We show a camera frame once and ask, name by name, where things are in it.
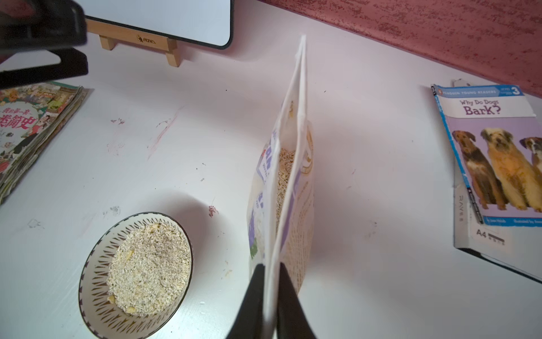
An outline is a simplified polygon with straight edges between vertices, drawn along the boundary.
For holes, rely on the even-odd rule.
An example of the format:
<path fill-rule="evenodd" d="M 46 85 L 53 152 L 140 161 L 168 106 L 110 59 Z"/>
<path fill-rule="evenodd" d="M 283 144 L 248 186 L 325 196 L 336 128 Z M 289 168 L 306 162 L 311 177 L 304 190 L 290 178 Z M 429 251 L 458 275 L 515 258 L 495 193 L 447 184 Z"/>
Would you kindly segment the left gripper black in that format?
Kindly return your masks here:
<path fill-rule="evenodd" d="M 56 49 L 49 52 L 58 56 L 61 62 L 2 71 L 1 89 L 87 75 L 87 56 L 70 48 L 86 42 L 86 16 L 75 1 L 2 1 L 1 52 Z"/>

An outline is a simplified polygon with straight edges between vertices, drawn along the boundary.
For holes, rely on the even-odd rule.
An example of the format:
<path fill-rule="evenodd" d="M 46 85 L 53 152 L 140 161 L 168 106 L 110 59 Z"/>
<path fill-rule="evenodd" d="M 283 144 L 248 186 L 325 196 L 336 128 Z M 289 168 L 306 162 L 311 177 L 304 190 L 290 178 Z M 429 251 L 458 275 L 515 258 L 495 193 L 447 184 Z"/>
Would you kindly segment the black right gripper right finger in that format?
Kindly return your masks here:
<path fill-rule="evenodd" d="M 316 339 L 284 263 L 280 264 L 279 271 L 277 338 Z"/>

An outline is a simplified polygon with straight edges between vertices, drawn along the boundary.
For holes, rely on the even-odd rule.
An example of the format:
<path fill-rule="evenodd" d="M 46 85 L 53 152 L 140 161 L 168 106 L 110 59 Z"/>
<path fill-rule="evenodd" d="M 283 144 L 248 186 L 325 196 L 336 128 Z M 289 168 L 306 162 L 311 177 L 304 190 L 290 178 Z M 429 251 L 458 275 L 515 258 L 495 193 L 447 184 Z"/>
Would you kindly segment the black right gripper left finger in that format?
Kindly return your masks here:
<path fill-rule="evenodd" d="M 258 264 L 226 339 L 258 339 L 261 337 L 264 275 L 264 265 Z"/>

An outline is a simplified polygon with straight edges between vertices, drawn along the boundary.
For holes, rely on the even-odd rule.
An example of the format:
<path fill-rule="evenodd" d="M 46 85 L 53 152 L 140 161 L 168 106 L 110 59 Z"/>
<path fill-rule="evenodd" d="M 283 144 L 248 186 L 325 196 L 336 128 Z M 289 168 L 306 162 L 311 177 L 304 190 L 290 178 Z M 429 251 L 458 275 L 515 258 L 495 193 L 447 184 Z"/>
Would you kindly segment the oats bag white purple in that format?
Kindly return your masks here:
<path fill-rule="evenodd" d="M 248 200 L 250 267 L 265 267 L 262 338 L 275 334 L 280 266 L 286 266 L 299 292 L 311 254 L 315 170 L 306 54 L 302 36 L 294 74 L 255 169 Z"/>

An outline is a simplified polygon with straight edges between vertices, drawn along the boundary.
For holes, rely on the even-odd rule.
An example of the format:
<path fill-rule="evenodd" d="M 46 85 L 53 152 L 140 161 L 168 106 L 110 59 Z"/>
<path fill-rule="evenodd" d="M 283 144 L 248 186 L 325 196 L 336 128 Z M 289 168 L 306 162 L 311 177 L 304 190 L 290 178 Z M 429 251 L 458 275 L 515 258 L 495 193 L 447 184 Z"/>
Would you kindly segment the white patterned breakfast bowl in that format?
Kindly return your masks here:
<path fill-rule="evenodd" d="M 110 292 L 107 278 L 114 255 L 134 231 L 161 223 L 179 230 L 188 244 L 188 281 L 193 275 L 193 248 L 185 229 L 175 219 L 156 212 L 143 212 L 124 218 L 103 234 L 91 250 L 83 267 L 78 305 L 83 322 L 97 338 L 149 338 L 157 333 L 182 305 L 188 288 L 171 305 L 157 314 L 136 316 L 128 314 L 117 305 L 117 298 Z"/>

